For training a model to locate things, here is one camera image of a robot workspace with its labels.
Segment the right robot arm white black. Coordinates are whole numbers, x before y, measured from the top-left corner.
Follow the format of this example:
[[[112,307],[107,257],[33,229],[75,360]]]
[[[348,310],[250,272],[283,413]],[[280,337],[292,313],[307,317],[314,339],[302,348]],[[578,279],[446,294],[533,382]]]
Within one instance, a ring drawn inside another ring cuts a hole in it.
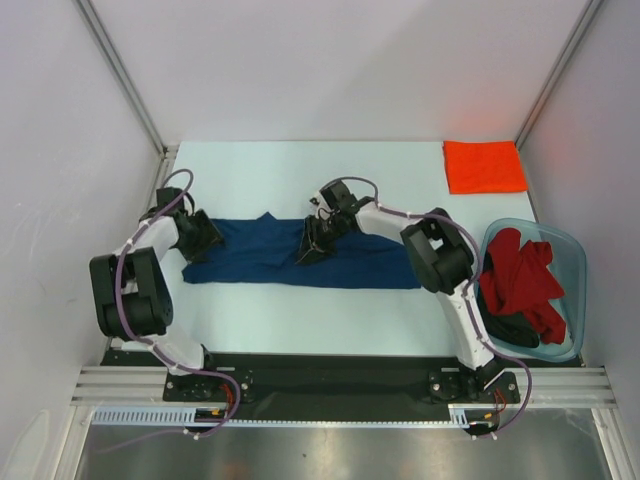
[[[405,247],[421,287],[436,295],[455,340],[461,388],[473,401],[493,394],[505,373],[490,340],[473,291],[472,237],[449,214],[436,208],[413,214],[385,207],[379,192],[356,197],[335,179],[310,199],[312,213],[304,228],[296,261],[310,265],[336,252],[337,240],[348,233],[378,235]]]

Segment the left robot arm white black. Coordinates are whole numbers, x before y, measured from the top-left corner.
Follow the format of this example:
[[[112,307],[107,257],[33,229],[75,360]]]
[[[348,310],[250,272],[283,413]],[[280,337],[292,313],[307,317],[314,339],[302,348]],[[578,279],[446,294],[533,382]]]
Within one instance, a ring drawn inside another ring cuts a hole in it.
[[[150,351],[168,369],[172,382],[186,376],[185,388],[199,400],[213,398],[220,376],[211,353],[172,325],[173,301],[160,261],[171,250],[187,264],[201,263],[223,234],[189,193],[176,187],[156,191],[156,205],[119,250],[89,262],[94,306],[101,332]]]

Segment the blue t shirt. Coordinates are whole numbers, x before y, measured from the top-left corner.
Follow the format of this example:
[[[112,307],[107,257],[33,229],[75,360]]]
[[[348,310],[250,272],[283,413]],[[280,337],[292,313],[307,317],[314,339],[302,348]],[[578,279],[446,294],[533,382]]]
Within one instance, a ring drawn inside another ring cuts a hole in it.
[[[284,284],[314,288],[414,290],[421,287],[403,245],[377,235],[349,232],[336,253],[313,264],[296,262],[301,219],[212,220],[225,243],[182,270],[189,284]]]

